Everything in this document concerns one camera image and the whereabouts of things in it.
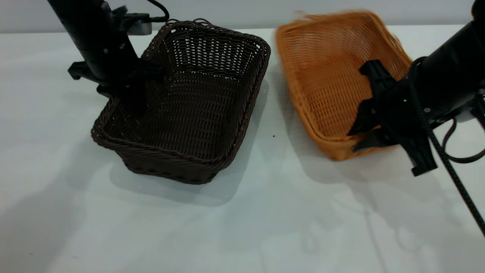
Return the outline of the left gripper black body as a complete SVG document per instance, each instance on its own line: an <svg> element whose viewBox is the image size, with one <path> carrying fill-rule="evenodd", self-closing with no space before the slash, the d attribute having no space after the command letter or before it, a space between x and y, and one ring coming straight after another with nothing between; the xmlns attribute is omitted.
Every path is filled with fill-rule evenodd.
<svg viewBox="0 0 485 273"><path fill-rule="evenodd" d="M112 10L104 0L50 0L48 2L83 57L71 64L74 80L99 85L129 85L162 72L159 64L140 59L129 36L147 36L152 23L165 16L129 13L126 6Z"/></svg>

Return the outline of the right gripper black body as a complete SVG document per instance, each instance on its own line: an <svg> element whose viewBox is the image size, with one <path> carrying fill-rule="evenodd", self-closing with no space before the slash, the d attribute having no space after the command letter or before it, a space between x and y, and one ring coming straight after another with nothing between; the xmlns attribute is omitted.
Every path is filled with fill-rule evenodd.
<svg viewBox="0 0 485 273"><path fill-rule="evenodd" d="M435 129L466 109L484 86L484 23L471 21L431 55L414 61L400 80L380 60L359 69L371 86L378 126L402 135L414 176L436 169L430 138L419 119Z"/></svg>

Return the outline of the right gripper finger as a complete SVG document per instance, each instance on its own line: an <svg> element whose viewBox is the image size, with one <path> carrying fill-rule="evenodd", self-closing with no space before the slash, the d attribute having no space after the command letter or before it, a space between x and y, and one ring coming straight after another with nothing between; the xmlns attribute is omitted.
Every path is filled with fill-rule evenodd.
<svg viewBox="0 0 485 273"><path fill-rule="evenodd" d="M349 135L367 133L378 126L374 100L363 100L357 109L357 116L350 128Z"/></svg>
<svg viewBox="0 0 485 273"><path fill-rule="evenodd" d="M362 152L374 147L390 147L399 144L402 135L385 129L363 131L353 129L353 135L364 135L364 138L353 147L354 152Z"/></svg>

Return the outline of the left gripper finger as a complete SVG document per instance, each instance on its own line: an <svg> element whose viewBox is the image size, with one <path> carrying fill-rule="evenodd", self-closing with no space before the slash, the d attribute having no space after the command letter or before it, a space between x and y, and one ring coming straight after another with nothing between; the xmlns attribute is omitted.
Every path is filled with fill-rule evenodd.
<svg viewBox="0 0 485 273"><path fill-rule="evenodd" d="M127 85L127 109L134 116L144 115L147 109L145 82L135 82Z"/></svg>
<svg viewBox="0 0 485 273"><path fill-rule="evenodd" d="M120 88L117 86L98 86L98 93L103 95L107 98L121 98L125 95L126 90L125 88Z"/></svg>

